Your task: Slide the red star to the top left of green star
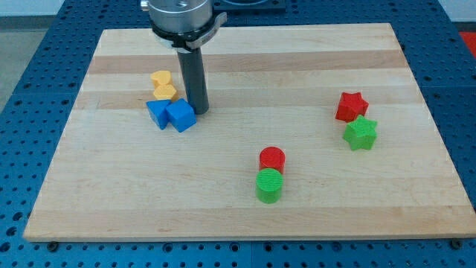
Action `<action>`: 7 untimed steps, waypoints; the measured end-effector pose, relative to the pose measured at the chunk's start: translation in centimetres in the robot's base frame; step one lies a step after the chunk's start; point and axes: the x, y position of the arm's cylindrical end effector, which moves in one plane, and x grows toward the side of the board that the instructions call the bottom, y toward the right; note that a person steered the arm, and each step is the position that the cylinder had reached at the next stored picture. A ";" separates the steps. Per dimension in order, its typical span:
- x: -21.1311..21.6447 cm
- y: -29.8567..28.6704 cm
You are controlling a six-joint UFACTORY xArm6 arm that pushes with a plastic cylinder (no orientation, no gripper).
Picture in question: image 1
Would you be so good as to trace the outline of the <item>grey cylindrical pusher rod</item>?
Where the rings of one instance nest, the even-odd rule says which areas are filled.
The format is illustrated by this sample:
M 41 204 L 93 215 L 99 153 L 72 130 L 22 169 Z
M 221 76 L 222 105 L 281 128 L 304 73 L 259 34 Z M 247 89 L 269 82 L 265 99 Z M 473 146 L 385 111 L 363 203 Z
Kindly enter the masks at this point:
M 209 101 L 201 49 L 178 52 L 178 61 L 187 101 L 196 115 L 203 115 L 209 110 Z

